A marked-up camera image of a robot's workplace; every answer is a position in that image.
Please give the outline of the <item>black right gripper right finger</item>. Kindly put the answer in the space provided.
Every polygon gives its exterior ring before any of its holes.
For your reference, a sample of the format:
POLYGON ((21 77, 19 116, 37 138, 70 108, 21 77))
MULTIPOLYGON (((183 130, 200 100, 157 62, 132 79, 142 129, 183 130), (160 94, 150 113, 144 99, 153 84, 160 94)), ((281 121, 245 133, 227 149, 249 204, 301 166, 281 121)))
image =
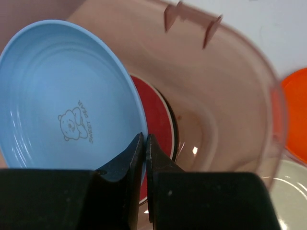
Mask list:
POLYGON ((269 193, 251 172, 186 172, 147 138, 149 221, 155 230, 278 230, 269 193))

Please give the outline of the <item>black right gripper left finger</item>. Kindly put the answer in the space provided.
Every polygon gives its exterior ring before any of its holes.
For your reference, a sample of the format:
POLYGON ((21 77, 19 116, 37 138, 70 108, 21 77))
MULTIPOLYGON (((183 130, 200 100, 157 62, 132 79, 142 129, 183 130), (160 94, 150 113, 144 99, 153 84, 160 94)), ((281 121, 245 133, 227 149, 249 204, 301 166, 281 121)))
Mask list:
POLYGON ((134 230, 143 134, 97 170, 2 169, 3 230, 134 230))

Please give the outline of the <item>red teal floral plate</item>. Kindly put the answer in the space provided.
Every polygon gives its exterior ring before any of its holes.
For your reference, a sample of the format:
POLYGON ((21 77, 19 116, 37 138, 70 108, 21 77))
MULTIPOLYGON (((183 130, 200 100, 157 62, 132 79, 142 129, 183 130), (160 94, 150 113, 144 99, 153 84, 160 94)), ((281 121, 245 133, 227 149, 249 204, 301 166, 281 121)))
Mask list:
POLYGON ((179 134, 175 114, 166 98, 147 81, 131 75, 142 101, 148 133, 155 135, 162 151, 176 161, 179 134))

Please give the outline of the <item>light blue bear plate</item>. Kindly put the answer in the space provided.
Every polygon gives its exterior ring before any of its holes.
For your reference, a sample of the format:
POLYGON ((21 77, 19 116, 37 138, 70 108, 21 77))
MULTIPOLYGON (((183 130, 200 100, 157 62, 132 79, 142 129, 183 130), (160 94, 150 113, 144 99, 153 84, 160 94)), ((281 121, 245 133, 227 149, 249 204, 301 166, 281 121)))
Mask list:
POLYGON ((0 149, 10 168, 95 170, 148 135, 132 78, 88 30, 32 23, 0 56, 0 149))

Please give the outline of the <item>orange plastic plate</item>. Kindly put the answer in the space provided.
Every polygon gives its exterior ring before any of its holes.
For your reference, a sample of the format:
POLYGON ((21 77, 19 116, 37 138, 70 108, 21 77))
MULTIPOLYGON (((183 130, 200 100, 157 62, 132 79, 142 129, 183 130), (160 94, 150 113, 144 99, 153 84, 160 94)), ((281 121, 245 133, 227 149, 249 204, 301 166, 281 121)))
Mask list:
POLYGON ((286 149, 303 163, 307 162, 307 69, 287 76, 281 83, 288 111, 286 149))

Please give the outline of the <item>pink translucent plastic bin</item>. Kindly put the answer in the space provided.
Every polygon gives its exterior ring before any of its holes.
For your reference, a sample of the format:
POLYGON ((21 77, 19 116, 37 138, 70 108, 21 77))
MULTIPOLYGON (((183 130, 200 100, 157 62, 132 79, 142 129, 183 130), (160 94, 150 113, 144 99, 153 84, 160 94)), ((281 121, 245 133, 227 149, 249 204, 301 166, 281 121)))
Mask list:
MULTIPOLYGON (((267 191, 286 139, 284 96, 266 58, 221 15, 163 0, 3 0, 0 54, 26 26, 76 24, 101 39, 128 74, 166 98, 186 172, 254 173, 267 191)), ((136 230, 154 230, 147 197, 147 136, 136 230)))

